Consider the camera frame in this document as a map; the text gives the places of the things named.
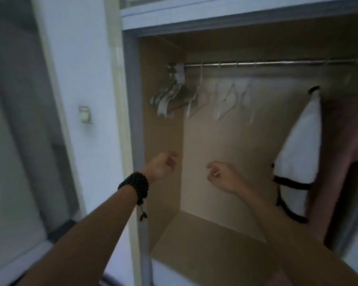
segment light switch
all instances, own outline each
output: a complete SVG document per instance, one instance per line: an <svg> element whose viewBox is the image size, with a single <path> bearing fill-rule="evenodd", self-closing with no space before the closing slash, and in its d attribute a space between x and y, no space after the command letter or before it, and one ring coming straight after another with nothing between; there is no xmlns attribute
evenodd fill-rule
<svg viewBox="0 0 358 286"><path fill-rule="evenodd" d="M80 106L80 118L83 124L91 124L90 109L86 106Z"/></svg>

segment left arm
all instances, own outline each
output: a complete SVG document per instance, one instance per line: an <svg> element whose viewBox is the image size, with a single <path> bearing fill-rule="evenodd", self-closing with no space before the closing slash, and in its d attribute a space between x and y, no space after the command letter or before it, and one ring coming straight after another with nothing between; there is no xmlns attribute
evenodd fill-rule
<svg viewBox="0 0 358 286"><path fill-rule="evenodd" d="M162 153L141 173L151 184L170 174L176 152ZM18 286L98 285L138 197L133 187L120 188L65 236L21 280Z"/></svg>

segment pink garment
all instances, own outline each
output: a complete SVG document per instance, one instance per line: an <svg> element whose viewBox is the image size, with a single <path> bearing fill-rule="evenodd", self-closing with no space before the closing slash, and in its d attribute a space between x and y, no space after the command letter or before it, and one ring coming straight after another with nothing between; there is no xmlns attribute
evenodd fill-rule
<svg viewBox="0 0 358 286"><path fill-rule="evenodd" d="M358 161L358 95L322 100L321 111L320 164L309 191L307 217L311 233L323 243L348 170ZM280 269L267 285L291 283Z"/></svg>

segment black bracelet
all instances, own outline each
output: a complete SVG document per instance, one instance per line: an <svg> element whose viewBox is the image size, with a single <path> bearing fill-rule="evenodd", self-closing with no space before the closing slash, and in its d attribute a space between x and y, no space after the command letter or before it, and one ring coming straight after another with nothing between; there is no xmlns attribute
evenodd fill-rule
<svg viewBox="0 0 358 286"><path fill-rule="evenodd" d="M143 218L147 218L147 214L143 211L142 205L143 205L143 199L147 198L147 192L148 192L148 180L142 173L132 173L129 175L123 182L120 183L118 186L118 189L125 185L132 186L135 191L137 192L138 202L137 205L140 206L142 210L142 216L140 217L140 221L143 220Z"/></svg>

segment forearm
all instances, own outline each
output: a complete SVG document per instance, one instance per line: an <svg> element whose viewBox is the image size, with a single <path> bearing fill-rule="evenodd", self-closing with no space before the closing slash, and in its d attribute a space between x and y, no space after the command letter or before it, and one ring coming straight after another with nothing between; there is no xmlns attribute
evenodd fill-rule
<svg viewBox="0 0 358 286"><path fill-rule="evenodd" d="M134 188L120 188L63 236L18 286L98 285L136 203Z"/></svg>
<svg viewBox="0 0 358 286"><path fill-rule="evenodd" d="M237 194L253 212L294 286L358 285L358 275L302 225L289 219L253 190L240 190Z"/></svg>

